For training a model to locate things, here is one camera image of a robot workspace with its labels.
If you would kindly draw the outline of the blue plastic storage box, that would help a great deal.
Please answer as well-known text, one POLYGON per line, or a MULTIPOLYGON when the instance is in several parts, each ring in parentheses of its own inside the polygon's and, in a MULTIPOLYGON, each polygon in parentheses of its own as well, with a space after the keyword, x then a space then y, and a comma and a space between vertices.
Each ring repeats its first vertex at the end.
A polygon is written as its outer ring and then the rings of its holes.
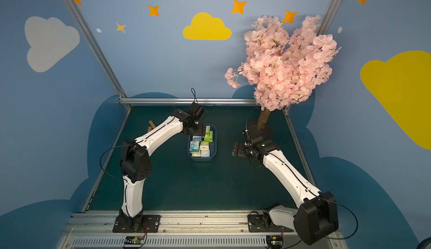
POLYGON ((204 129, 204 136, 192 135, 187 142, 187 152, 194 162, 210 162, 217 153, 216 127, 207 124, 204 129))

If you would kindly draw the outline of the green white tissue pack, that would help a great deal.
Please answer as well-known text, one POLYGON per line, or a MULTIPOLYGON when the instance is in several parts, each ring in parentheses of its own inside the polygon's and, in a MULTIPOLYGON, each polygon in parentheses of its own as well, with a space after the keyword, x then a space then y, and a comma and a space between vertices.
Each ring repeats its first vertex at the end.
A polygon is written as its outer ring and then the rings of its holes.
POLYGON ((210 125, 207 125, 207 126, 205 127, 205 134, 206 134, 206 135, 210 135, 210 134, 211 134, 211 127, 210 127, 210 125))

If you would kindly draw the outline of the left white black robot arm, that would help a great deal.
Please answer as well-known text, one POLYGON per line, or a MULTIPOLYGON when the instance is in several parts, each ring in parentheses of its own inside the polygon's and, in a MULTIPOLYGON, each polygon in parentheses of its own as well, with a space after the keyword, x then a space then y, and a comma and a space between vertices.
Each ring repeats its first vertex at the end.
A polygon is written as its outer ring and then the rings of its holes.
POLYGON ((126 139, 121 146, 120 168, 123 180, 123 203, 113 232, 146 231, 143 215, 143 187, 152 171, 150 156, 178 133, 203 136, 204 125, 199 121, 204 108, 193 103, 186 111, 176 109, 165 121, 134 140, 126 139))

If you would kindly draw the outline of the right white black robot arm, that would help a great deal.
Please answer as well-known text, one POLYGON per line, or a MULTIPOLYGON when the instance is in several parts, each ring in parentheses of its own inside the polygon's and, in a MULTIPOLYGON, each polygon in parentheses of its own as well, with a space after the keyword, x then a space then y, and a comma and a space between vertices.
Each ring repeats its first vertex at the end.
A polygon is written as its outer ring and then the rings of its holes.
POLYGON ((276 205, 267 211, 269 224, 295 231, 299 238, 313 245, 339 228, 335 197, 312 185, 272 141, 236 142, 232 155, 257 160, 281 182, 296 208, 276 205))

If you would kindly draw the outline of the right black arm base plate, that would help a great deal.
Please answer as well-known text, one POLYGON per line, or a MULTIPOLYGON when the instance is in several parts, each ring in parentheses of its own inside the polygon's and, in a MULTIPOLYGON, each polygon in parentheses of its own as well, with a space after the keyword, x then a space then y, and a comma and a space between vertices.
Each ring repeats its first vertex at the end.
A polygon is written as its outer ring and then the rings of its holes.
POLYGON ((291 233, 294 232, 294 230, 275 225, 269 215, 267 214, 257 214, 257 213, 251 213, 247 216, 248 220, 248 230, 250 233, 263 233, 263 232, 287 232, 291 233))

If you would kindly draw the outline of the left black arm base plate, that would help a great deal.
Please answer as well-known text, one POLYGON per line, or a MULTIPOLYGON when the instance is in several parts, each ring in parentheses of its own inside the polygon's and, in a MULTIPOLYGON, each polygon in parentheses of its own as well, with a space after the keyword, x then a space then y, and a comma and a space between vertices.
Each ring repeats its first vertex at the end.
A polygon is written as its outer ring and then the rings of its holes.
POLYGON ((113 233, 157 233, 160 225, 160 215, 138 214, 134 218, 126 214, 119 215, 114 221, 113 233))

